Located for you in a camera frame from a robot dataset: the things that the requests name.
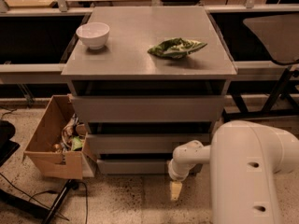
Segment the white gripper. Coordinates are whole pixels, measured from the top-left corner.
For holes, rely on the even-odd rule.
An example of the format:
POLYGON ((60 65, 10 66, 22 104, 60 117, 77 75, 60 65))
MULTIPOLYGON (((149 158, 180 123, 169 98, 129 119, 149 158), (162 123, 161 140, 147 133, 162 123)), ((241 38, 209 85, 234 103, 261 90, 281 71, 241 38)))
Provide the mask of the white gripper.
POLYGON ((182 190, 182 181, 189 175, 192 166, 190 164, 178 163, 171 160, 168 163, 168 173, 172 180, 170 182, 170 200, 177 201, 182 190))

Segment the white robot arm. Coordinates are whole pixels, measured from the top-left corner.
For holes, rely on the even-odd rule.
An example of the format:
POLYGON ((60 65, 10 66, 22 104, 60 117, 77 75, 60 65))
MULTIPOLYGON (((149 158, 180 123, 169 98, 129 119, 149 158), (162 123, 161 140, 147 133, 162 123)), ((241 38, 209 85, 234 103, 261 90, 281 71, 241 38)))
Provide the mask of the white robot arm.
POLYGON ((244 120, 220 126, 211 144, 176 147, 168 164, 183 181, 197 164, 210 165, 213 224, 282 224, 274 175, 299 165, 299 140, 285 130, 244 120))

